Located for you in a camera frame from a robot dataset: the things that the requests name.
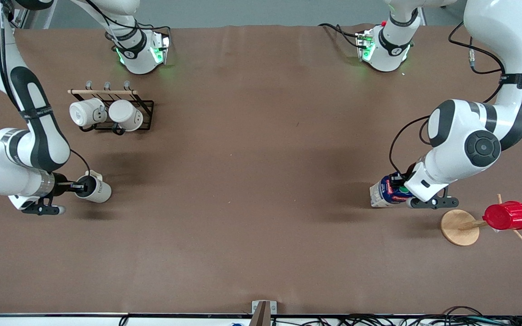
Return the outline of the blue and white milk carton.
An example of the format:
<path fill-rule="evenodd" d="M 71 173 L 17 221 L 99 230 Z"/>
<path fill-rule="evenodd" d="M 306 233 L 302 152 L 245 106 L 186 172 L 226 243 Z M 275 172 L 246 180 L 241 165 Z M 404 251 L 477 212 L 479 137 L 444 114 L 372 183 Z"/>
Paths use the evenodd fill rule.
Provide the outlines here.
<path fill-rule="evenodd" d="M 402 204 L 412 198 L 412 193 L 399 190 L 400 184 L 390 184 L 388 175 L 369 188 L 370 205 L 374 208 L 387 208 Z"/>

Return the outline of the grey mug with HOME print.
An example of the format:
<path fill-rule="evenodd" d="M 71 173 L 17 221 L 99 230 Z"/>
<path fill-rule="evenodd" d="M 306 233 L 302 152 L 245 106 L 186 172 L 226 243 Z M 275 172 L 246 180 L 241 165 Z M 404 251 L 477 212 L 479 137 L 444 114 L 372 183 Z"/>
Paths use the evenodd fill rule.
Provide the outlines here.
<path fill-rule="evenodd" d="M 103 176 L 93 170 L 86 172 L 79 180 L 87 180 L 88 188 L 81 188 L 80 192 L 75 192 L 78 198 L 93 202 L 107 202 L 112 194 L 111 186 L 103 180 Z"/>

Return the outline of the red plastic cup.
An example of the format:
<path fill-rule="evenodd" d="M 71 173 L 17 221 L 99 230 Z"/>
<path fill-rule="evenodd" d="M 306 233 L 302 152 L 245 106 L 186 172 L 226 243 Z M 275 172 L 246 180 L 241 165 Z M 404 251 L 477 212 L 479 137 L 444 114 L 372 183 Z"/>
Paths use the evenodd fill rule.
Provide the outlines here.
<path fill-rule="evenodd" d="M 483 221 L 496 230 L 522 230 L 522 203 L 506 201 L 485 209 Z"/>

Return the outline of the wooden mug tree stand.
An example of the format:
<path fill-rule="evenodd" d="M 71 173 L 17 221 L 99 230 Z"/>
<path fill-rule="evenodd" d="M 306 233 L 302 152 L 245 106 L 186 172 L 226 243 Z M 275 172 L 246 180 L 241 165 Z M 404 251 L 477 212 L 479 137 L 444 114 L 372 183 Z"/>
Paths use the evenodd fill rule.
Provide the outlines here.
<path fill-rule="evenodd" d="M 495 204 L 501 204 L 503 202 L 505 201 L 502 200 L 501 194 L 497 194 L 497 203 Z M 476 218 L 469 212 L 466 212 L 462 209 L 452 209 L 444 213 L 441 217 L 441 233 L 446 240 L 456 246 L 470 246 L 475 244 L 480 237 L 481 229 L 487 227 L 497 233 L 511 231 L 516 236 L 518 236 L 520 240 L 522 240 L 520 230 L 493 229 L 487 225 L 485 221 L 483 221 L 483 215 L 480 218 Z"/>

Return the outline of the white mug with face print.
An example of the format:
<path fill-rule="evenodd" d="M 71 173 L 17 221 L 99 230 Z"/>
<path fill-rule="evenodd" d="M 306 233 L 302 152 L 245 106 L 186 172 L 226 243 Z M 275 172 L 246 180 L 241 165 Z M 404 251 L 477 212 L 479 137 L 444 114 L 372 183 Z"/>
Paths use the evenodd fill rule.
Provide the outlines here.
<path fill-rule="evenodd" d="M 108 117 L 106 106 L 97 98 L 71 103 L 69 112 L 72 121 L 83 132 L 94 130 Z"/>
<path fill-rule="evenodd" d="M 113 122 L 111 130 L 117 135 L 138 130 L 144 122 L 141 111 L 125 100 L 114 101 L 108 108 L 108 116 Z"/>

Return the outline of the brown table cover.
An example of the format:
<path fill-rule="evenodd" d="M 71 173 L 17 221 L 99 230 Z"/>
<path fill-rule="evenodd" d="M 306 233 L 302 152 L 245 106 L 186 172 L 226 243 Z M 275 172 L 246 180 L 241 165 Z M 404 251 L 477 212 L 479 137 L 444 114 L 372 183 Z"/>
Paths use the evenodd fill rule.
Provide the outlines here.
<path fill-rule="evenodd" d="M 484 101 L 451 27 L 418 29 L 379 73 L 321 27 L 177 29 L 168 64 L 134 76 L 96 29 L 18 30 L 71 147 L 113 194 L 68 193 L 60 216 L 0 196 L 0 313 L 522 314 L 522 240 L 481 229 L 468 247 L 443 209 L 370 207 L 399 129 L 450 98 Z M 81 132 L 68 90 L 125 81 L 154 101 L 151 130 Z"/>

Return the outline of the aluminium frame profile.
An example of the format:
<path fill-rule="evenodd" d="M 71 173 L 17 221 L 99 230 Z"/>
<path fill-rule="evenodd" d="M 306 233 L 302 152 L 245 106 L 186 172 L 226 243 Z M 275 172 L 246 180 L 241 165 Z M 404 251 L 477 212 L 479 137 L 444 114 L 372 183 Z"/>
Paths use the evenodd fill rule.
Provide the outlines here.
<path fill-rule="evenodd" d="M 12 25 L 19 29 L 30 29 L 33 21 L 32 11 L 19 4 L 14 6 Z"/>

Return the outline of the grey metal mount bracket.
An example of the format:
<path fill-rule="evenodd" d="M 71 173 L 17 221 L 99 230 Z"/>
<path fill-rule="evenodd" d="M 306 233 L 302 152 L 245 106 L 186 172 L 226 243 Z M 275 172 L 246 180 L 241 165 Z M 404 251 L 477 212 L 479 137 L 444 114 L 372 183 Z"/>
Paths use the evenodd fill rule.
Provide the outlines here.
<path fill-rule="evenodd" d="M 277 314 L 277 301 L 252 301 L 252 318 L 249 326 L 274 326 L 273 317 Z"/>

